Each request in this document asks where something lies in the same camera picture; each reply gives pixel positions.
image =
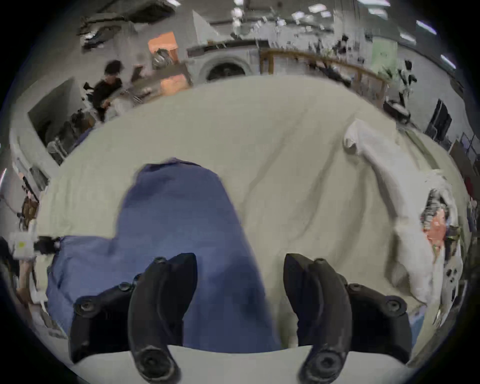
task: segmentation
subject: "dark hair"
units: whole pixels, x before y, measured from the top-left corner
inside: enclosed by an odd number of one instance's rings
[[[105,67],[105,75],[117,75],[123,69],[120,60],[109,61]]]

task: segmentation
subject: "wooden railing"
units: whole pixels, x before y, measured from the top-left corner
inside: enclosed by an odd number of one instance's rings
[[[383,103],[385,92],[388,86],[388,81],[385,78],[377,75],[376,73],[368,69],[365,69],[358,65],[348,64],[336,58],[316,56],[307,52],[300,52],[300,51],[294,51],[294,50],[280,50],[280,49],[261,49],[260,50],[260,73],[264,73],[265,61],[268,61],[268,73],[270,75],[274,73],[275,57],[304,60],[308,63],[322,62],[328,66],[335,65],[335,66],[343,67],[355,73],[355,82],[357,83],[361,83],[362,77],[364,75],[370,78],[373,78],[375,80],[378,80],[381,83],[381,87],[380,87],[380,91],[376,94],[376,99],[380,103]]]

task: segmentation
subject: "white towel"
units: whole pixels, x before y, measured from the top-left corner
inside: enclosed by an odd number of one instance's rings
[[[349,126],[344,136],[344,146],[355,147],[357,155],[365,156],[388,191],[395,211],[394,231],[398,236],[396,261],[403,266],[396,265],[394,268],[392,283],[397,285],[406,270],[411,293],[428,304],[432,299],[434,255],[423,233],[420,216],[431,189],[430,178],[417,170],[398,145],[364,121],[357,119]],[[435,264],[443,263],[440,259]]]

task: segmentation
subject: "white bedsheet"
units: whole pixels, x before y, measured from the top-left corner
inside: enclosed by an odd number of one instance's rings
[[[219,81],[131,110],[91,133],[51,181],[38,234],[113,237],[136,171],[174,156],[221,177],[285,344],[295,342],[296,330],[283,289],[287,252],[326,258],[349,282],[399,295],[411,311],[419,302],[386,277],[393,227],[375,173],[342,147],[355,118],[427,167],[395,122],[342,85],[307,76]],[[465,198],[461,187],[455,192]]]

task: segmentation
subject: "washing machine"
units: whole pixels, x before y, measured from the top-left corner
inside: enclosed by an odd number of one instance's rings
[[[259,51],[268,40],[229,40],[187,49],[188,71],[194,85],[231,76],[260,74]]]

